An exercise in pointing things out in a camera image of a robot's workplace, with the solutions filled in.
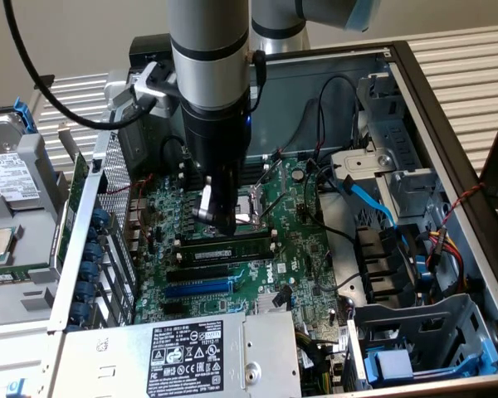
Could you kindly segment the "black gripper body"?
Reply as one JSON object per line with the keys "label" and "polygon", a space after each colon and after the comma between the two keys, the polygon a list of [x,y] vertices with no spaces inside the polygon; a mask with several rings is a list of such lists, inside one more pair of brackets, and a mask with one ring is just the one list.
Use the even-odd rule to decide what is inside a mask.
{"label": "black gripper body", "polygon": [[182,102],[183,126],[193,160],[214,181],[238,185],[249,143],[250,100],[240,98],[220,110],[194,107]]}

